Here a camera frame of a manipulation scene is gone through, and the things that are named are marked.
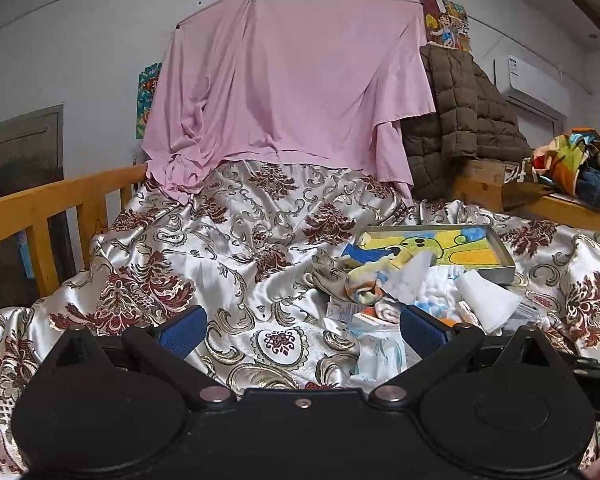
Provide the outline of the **striped yellow orange towel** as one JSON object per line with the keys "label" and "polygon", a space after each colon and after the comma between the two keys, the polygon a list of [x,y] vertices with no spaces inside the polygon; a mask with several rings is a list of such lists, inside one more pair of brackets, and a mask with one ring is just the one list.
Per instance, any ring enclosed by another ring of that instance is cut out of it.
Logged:
{"label": "striped yellow orange towel", "polygon": [[344,290],[354,302],[367,307],[373,306],[385,296],[382,286],[402,266],[404,266],[403,261],[389,256],[366,262],[347,274]]}

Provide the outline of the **white blue padded cloth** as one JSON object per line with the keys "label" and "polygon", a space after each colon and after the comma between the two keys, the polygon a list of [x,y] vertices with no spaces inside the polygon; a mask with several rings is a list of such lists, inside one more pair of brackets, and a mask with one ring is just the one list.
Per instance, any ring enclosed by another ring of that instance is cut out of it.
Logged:
{"label": "white blue padded cloth", "polygon": [[437,264],[430,266],[414,305],[438,320],[460,322],[457,303],[463,299],[456,280],[466,272],[464,266]]}

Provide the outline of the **grey white thin cloth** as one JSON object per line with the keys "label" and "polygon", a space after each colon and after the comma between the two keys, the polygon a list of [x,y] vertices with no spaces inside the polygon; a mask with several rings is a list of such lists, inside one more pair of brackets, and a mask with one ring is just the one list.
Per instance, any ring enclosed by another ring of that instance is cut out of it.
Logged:
{"label": "grey white thin cloth", "polygon": [[382,285],[382,290],[401,304],[412,304],[426,280],[430,266],[435,262],[436,255],[433,252],[418,252],[409,262],[390,274]]}

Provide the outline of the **beige drawstring pouch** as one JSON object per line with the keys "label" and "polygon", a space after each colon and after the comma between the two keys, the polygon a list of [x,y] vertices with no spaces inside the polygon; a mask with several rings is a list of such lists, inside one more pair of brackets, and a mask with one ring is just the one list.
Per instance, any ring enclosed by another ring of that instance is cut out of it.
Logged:
{"label": "beige drawstring pouch", "polygon": [[347,302],[351,298],[346,291],[347,272],[337,259],[324,249],[319,249],[303,275],[304,282],[336,300]]}

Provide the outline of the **grey tray with cartoon drawing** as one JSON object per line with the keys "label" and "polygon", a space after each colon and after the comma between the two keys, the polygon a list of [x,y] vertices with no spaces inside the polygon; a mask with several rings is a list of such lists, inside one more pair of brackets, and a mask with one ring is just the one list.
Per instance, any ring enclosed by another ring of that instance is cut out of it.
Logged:
{"label": "grey tray with cartoon drawing", "polygon": [[349,266],[359,266],[382,257],[408,261],[418,252],[431,252],[433,264],[464,266],[496,284],[510,285],[514,281],[512,256],[494,229],[485,224],[368,228],[347,244],[341,257]]}

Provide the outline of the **white orange tablet box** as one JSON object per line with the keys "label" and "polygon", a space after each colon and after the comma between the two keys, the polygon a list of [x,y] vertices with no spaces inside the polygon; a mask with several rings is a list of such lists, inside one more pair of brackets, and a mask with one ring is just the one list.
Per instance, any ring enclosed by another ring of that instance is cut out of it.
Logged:
{"label": "white orange tablet box", "polygon": [[396,333],[400,315],[401,305],[385,299],[372,306],[331,299],[327,303],[325,322],[345,332]]}

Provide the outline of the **floral satin bedspread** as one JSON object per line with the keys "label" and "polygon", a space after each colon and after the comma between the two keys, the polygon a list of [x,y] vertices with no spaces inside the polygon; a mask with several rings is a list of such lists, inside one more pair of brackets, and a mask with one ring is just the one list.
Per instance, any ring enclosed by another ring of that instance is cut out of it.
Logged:
{"label": "floral satin bedspread", "polygon": [[333,389],[360,345],[325,322],[328,297],[303,279],[324,249],[337,259],[366,226],[488,224],[515,260],[518,318],[555,347],[600,360],[600,233],[462,202],[406,206],[390,185],[345,169],[228,162],[186,204],[144,183],[91,242],[91,262],[52,296],[0,310],[0,479],[26,466],[9,422],[23,387],[61,333],[117,336],[192,304],[208,314],[189,362],[236,392]]}

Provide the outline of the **wooden side ledge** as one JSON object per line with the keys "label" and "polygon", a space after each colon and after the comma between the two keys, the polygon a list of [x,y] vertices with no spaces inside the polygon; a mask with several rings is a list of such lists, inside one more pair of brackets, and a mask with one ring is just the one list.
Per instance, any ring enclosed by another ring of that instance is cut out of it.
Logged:
{"label": "wooden side ledge", "polygon": [[504,210],[514,216],[535,220],[550,220],[573,229],[600,233],[600,212],[585,207],[574,200],[545,195],[535,202],[513,204],[501,196]]}

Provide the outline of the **colourful cartoon blanket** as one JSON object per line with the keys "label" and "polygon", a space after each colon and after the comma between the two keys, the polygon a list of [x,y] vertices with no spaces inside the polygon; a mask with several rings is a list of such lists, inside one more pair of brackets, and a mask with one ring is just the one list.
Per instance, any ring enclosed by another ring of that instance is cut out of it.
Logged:
{"label": "colourful cartoon blanket", "polygon": [[550,183],[572,197],[587,166],[600,170],[600,134],[594,128],[572,128],[536,148],[530,158],[534,182]]}

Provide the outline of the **brown quilted jacket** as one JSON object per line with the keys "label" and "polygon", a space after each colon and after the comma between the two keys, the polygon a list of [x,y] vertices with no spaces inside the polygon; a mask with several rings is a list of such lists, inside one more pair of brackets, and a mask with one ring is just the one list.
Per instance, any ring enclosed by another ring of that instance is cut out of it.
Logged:
{"label": "brown quilted jacket", "polygon": [[401,122],[414,200],[448,194],[468,159],[520,162],[531,154],[513,107],[470,54],[427,44],[420,57],[434,111]]}

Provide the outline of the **dark door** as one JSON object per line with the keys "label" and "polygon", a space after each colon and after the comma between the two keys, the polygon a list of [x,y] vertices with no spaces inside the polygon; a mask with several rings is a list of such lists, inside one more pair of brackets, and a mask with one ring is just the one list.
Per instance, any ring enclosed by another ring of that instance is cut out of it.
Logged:
{"label": "dark door", "polygon": [[61,105],[0,122],[0,309],[30,307],[76,273]]}

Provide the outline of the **white air conditioner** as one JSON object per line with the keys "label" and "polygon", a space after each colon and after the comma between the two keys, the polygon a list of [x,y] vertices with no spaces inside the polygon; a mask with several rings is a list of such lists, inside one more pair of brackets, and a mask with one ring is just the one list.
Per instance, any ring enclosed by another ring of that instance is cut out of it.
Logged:
{"label": "white air conditioner", "polygon": [[516,56],[494,60],[494,81],[504,98],[553,122],[570,115],[570,96],[566,88],[542,70]]}

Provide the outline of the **pink hanging sheet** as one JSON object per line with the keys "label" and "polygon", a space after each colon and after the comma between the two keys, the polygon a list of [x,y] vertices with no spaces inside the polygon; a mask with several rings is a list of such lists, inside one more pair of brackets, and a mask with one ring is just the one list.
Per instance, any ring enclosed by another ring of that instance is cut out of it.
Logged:
{"label": "pink hanging sheet", "polygon": [[187,200],[226,160],[360,170],[414,184],[401,122],[434,111],[407,0],[220,0],[181,21],[163,59],[143,149]]}

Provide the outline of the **colourful wall sticker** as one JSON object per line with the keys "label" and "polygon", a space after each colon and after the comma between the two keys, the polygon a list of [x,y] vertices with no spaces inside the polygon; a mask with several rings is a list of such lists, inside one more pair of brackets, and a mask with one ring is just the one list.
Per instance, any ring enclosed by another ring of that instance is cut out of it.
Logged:
{"label": "colourful wall sticker", "polygon": [[143,139],[162,64],[150,64],[138,75],[135,134]]}

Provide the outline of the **cartoon wall poster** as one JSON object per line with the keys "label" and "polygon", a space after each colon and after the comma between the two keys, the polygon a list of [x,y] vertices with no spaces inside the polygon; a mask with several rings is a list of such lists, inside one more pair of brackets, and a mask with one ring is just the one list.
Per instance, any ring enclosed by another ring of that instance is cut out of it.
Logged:
{"label": "cartoon wall poster", "polygon": [[419,0],[424,12],[428,44],[471,52],[467,12],[451,0]]}

